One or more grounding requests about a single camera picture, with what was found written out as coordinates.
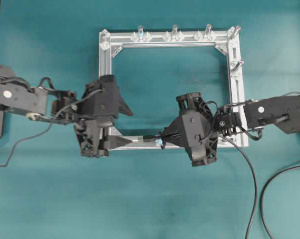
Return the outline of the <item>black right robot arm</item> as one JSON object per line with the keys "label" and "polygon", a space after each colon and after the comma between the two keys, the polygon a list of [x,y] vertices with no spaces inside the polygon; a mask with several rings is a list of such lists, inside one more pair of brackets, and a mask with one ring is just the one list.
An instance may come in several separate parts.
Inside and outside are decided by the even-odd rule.
{"label": "black right robot arm", "polygon": [[159,138],[162,148],[168,142],[184,148],[193,167],[217,160],[219,136],[232,136],[241,131],[259,140],[262,128],[269,124],[286,134],[300,132],[300,94],[231,103],[219,107],[215,113],[199,92],[178,96],[176,101],[179,115]]}

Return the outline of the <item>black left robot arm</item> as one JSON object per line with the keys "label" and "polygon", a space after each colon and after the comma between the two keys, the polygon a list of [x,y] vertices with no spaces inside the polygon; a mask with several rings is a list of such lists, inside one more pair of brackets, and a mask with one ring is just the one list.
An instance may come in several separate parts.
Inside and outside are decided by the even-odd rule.
{"label": "black left robot arm", "polygon": [[113,75],[102,76],[86,86],[81,99],[73,91],[57,90],[50,78],[39,85],[15,75],[0,64],[0,138],[4,115],[11,113],[33,121],[73,124],[84,157],[108,156],[111,150],[159,149],[163,140],[155,136],[124,136],[115,127],[119,114],[132,116]]}

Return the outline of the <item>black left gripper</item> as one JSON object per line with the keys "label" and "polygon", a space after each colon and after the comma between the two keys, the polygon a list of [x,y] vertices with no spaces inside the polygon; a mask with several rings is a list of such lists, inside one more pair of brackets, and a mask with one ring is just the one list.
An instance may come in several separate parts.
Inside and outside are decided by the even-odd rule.
{"label": "black left gripper", "polygon": [[78,104],[80,121],[74,126],[82,156],[108,156],[109,149],[132,143],[117,135],[109,135],[107,140],[108,128],[119,114],[134,115],[119,93],[114,75],[104,75],[87,84],[82,99]]}

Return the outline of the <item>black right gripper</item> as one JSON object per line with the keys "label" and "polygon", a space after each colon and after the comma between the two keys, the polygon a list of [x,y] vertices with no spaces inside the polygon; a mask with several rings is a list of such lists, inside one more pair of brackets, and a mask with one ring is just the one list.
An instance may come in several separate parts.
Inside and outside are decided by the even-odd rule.
{"label": "black right gripper", "polygon": [[165,127],[162,136],[179,136],[163,141],[163,148],[181,147],[187,152],[191,165],[204,166],[217,161],[218,137],[212,132],[214,116],[199,92],[176,97],[179,116]]}

